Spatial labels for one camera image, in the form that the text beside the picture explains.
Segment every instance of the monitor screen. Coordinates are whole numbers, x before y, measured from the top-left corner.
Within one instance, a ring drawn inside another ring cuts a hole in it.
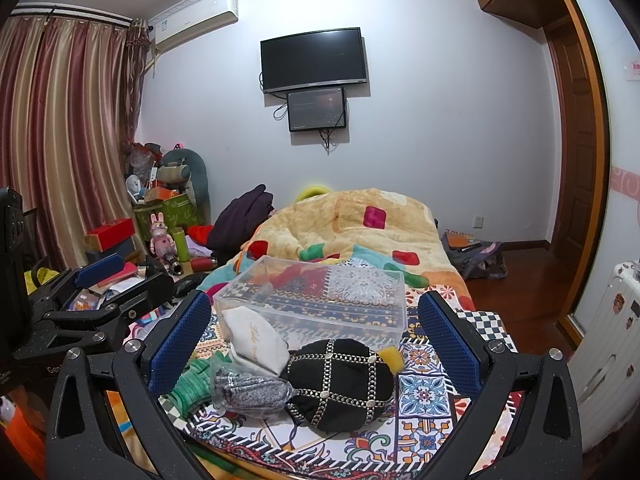
[[[264,93],[367,81],[359,28],[261,41],[260,55]]]
[[[313,88],[287,94],[289,131],[333,130],[347,125],[344,89]]]

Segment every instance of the bed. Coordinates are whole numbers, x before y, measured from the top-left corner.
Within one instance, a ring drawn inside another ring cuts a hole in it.
[[[220,475],[245,478],[299,476],[323,479],[410,478],[430,460],[469,405],[457,393],[417,320],[417,301],[437,290],[449,306],[485,338],[513,341],[492,313],[476,312],[465,282],[449,263],[431,211],[417,200],[378,189],[315,196],[278,211],[242,251],[200,286],[229,282],[264,254],[327,265],[373,266],[404,273],[408,330],[401,342],[405,370],[397,378],[388,412],[363,430],[319,434],[296,425],[285,413],[265,422],[201,406],[181,418],[161,399],[174,426],[201,444],[207,466]],[[196,348],[200,358],[226,351],[213,311]],[[475,470],[488,466],[506,437],[518,402],[513,394]]]

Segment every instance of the backpack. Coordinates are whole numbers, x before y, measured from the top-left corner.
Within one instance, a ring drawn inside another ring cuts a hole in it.
[[[447,257],[463,280],[475,278],[489,278],[499,280],[507,277],[507,267],[504,264],[501,242],[485,242],[478,240],[480,246],[463,251],[449,247],[447,236],[442,237],[442,246]]]

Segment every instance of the orange object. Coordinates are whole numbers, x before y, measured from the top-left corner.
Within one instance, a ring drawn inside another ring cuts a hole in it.
[[[90,251],[101,253],[135,233],[136,228],[133,227],[133,220],[120,218],[89,231],[84,235],[84,244]]]
[[[173,189],[167,189],[165,187],[152,187],[151,189],[146,190],[145,203],[153,202],[153,200],[167,200],[178,195],[180,195],[180,193]]]
[[[447,244],[452,249],[459,249],[463,247],[469,247],[469,245],[478,241],[478,239],[473,235],[468,235],[466,233],[457,233],[455,231],[445,231],[445,236],[447,237]]]
[[[17,406],[5,435],[38,478],[45,480],[44,434],[29,425]]]

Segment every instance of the red cloth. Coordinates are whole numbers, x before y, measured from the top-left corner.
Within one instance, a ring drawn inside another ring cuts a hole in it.
[[[217,291],[222,290],[222,288],[227,284],[228,282],[224,282],[224,283],[217,283],[215,285],[213,285],[211,288],[209,288],[205,294],[209,297],[211,304],[213,304],[213,295],[217,293]]]
[[[187,227],[187,234],[191,237],[191,240],[203,247],[207,246],[207,236],[209,231],[213,229],[213,225],[194,225]]]

